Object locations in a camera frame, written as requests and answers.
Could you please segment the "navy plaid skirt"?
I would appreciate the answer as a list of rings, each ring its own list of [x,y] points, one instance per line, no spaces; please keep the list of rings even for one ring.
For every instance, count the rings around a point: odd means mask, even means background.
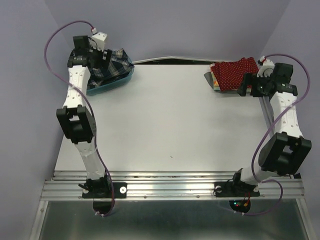
[[[98,51],[92,47],[75,47],[67,66],[88,67],[90,78],[87,94],[90,96],[125,85],[132,77],[134,64],[124,49]]]

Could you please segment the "red polka dot skirt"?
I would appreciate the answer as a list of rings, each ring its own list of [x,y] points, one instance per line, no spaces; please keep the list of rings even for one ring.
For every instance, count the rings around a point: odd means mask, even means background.
[[[243,57],[238,61],[216,62],[210,65],[210,72],[214,73],[220,92],[236,91],[245,73],[256,74],[258,71],[253,57]]]

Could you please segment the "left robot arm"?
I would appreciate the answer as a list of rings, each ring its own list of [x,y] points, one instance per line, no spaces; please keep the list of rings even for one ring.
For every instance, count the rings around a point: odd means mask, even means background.
[[[86,102],[91,69],[107,68],[110,50],[105,50],[107,34],[98,32],[73,37],[74,49],[68,62],[69,87],[62,108],[56,116],[62,131],[79,151],[86,169],[86,181],[81,184],[83,198],[112,198],[111,178],[101,161],[97,146],[97,124],[91,107]]]

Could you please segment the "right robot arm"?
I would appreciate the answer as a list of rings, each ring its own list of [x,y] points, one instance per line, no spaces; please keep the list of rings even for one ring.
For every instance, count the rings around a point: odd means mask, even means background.
[[[237,93],[246,96],[250,86],[252,97],[268,98],[273,113],[269,132],[273,136],[258,144],[249,167],[234,174],[230,189],[235,195],[253,191],[273,174],[294,175],[312,148],[312,142],[304,138],[298,123],[295,106],[299,101],[298,90],[290,83],[293,66],[269,59],[260,61],[259,65],[257,73],[244,74]]]

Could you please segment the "teal plastic basket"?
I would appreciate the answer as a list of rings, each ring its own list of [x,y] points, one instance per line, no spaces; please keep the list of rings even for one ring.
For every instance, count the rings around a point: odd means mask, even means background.
[[[134,68],[132,60],[123,48],[112,50],[108,69],[89,69],[90,78],[86,94],[94,96],[124,86],[131,80]]]

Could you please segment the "orange floral folded skirt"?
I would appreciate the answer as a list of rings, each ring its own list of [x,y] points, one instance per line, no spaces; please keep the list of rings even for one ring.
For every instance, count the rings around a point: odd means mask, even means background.
[[[211,72],[211,76],[212,76],[212,81],[213,81],[213,90],[214,91],[220,91],[220,86],[219,86],[219,83],[216,79],[216,76],[214,75],[213,72]]]

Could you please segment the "grey tray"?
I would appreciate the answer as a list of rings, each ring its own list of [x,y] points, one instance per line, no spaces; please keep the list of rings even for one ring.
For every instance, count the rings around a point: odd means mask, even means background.
[[[209,72],[206,72],[204,74],[204,78],[206,79],[208,85],[214,89],[214,79],[213,79],[213,76],[212,76],[212,73],[209,71]]]

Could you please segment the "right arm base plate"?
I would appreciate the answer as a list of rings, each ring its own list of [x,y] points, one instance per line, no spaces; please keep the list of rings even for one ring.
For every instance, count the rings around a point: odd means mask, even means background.
[[[246,183],[235,184],[232,181],[216,181],[214,184],[214,195],[218,198],[241,198],[241,197],[259,197],[259,190],[255,191],[257,186]]]

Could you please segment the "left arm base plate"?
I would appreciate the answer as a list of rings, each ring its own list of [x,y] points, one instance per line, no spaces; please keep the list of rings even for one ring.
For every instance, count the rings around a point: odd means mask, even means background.
[[[127,183],[126,182],[114,182],[114,198],[115,199],[125,199],[127,197]],[[88,191],[86,189],[82,190],[83,199],[111,199],[112,190],[111,187],[101,188],[98,191]]]

